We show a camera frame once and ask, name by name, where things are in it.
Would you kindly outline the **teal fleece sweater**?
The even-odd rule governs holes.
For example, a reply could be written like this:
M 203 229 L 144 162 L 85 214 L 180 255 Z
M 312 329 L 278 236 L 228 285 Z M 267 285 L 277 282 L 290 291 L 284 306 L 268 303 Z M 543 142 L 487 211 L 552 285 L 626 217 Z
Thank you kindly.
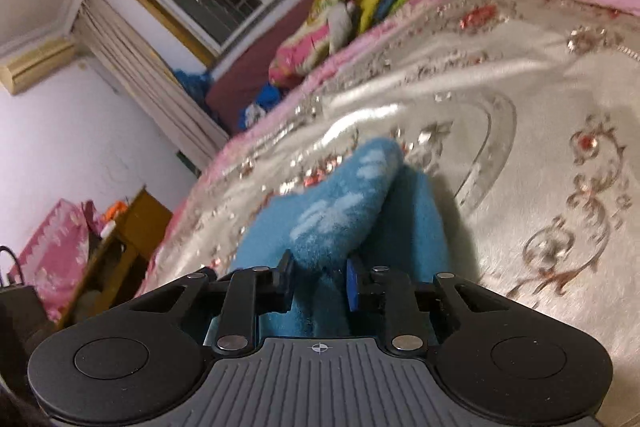
M 400 146 L 378 138 L 358 146 L 329 178 L 278 196 L 247 230 L 233 269 L 295 261 L 292 308 L 259 320 L 264 337 L 343 337 L 348 258 L 428 281 L 451 268 L 430 180 L 406 165 Z

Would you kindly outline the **blue clothes on sofa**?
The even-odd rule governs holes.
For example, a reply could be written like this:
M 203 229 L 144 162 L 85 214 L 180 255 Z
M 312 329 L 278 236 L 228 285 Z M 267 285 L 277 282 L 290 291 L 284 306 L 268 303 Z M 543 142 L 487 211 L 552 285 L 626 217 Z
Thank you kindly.
M 241 109 L 239 129 L 246 131 L 270 113 L 285 98 L 288 92 L 267 82 L 262 86 L 254 100 Z

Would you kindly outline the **wooden bedside cabinet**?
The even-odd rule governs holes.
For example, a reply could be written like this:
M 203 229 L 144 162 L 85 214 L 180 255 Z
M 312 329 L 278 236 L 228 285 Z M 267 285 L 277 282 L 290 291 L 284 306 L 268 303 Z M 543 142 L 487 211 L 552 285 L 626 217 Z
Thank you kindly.
M 142 188 L 90 254 L 54 329 L 60 331 L 134 298 L 171 217 L 171 211 Z

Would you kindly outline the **left beige curtain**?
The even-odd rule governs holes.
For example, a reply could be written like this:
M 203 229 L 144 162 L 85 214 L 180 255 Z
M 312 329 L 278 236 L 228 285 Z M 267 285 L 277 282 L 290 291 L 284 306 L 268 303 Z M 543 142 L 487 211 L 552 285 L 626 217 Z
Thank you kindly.
M 105 0 L 81 3 L 73 34 L 195 167 L 205 169 L 226 145 L 228 134 Z

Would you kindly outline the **pink patterned cloth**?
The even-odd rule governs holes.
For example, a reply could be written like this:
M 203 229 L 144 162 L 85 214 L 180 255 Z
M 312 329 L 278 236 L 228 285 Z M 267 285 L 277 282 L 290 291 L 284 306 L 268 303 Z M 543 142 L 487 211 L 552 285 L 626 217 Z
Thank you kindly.
M 60 199 L 17 257 L 20 267 L 9 276 L 23 275 L 50 321 L 57 322 L 72 301 L 89 262 L 90 239 L 101 239 L 103 227 L 91 199 L 80 204 Z

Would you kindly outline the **blue plastic bag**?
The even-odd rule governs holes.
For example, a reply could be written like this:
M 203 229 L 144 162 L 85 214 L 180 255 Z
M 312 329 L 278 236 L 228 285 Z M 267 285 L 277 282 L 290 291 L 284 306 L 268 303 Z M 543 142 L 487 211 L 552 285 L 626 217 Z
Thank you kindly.
M 186 91 L 186 94 L 192 98 L 196 105 L 209 117 L 212 117 L 213 112 L 206 103 L 206 95 L 212 82 L 209 73 L 193 74 L 193 72 L 185 72 L 181 69 L 174 69 L 172 73 L 182 89 Z

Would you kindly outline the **floral satin bedspread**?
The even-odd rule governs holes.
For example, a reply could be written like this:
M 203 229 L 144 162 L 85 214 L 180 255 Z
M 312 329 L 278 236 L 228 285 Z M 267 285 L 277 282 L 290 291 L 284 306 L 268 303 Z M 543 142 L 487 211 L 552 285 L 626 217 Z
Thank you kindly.
M 221 150 L 143 289 L 228 272 L 262 208 L 377 136 L 431 178 L 454 269 L 600 340 L 600 421 L 637 425 L 639 0 L 412 0 Z

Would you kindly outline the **pink floral pillow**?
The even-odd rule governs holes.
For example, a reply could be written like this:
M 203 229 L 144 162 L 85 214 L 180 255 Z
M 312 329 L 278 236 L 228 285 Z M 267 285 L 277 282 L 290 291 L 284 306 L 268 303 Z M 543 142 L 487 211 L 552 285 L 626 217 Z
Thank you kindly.
M 277 48 L 268 69 L 269 82 L 291 90 L 327 57 L 348 43 L 354 2 L 314 0 L 306 20 Z

